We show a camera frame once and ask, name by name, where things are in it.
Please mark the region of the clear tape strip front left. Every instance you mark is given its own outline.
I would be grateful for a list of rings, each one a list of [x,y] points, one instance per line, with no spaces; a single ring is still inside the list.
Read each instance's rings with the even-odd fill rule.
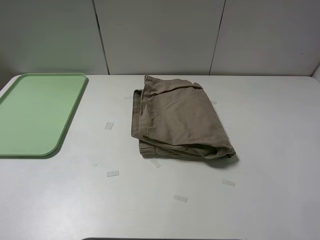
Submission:
[[[119,171],[118,170],[116,170],[116,171],[108,171],[107,173],[106,173],[106,177],[107,178],[109,178],[109,177],[115,177],[115,176],[118,176],[119,175]]]

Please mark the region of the clear tape strip near waistband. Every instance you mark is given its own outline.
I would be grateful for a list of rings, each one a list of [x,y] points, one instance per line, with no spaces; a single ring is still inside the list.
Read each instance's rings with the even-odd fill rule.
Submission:
[[[157,159],[151,159],[150,162],[153,164],[153,166],[158,169],[160,168],[162,165],[157,161]]]

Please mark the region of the khaki shorts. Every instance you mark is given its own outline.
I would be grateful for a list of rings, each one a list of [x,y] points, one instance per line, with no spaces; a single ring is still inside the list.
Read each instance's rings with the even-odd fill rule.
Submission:
[[[143,157],[213,160],[236,151],[208,95],[198,83],[144,77],[133,92],[131,136]]]

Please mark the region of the clear tape strip mid left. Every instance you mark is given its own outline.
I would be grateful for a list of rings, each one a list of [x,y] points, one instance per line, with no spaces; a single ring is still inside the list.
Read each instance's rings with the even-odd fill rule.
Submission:
[[[104,129],[105,130],[111,130],[113,128],[114,123],[113,122],[107,122]]]

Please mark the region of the clear tape strip front right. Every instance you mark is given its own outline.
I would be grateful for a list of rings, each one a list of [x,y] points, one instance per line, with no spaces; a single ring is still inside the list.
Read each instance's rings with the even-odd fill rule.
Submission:
[[[222,180],[222,184],[228,185],[228,186],[231,186],[231,187],[235,187],[235,186],[236,186],[236,183],[235,183],[235,182],[229,181],[229,180],[226,180],[226,179],[223,179],[223,180]]]

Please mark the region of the clear tape strip front centre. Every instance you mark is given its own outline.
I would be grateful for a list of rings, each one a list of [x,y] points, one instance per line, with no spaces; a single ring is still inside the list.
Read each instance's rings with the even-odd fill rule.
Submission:
[[[174,195],[174,199],[177,200],[177,201],[184,202],[184,203],[188,202],[188,198],[187,197],[183,197],[183,196],[176,195],[176,194]]]

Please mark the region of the green plastic tray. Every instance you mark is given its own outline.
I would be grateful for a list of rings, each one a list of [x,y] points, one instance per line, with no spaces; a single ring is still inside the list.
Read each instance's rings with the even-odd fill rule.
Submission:
[[[54,152],[87,83],[83,73],[26,73],[0,98],[1,157]]]

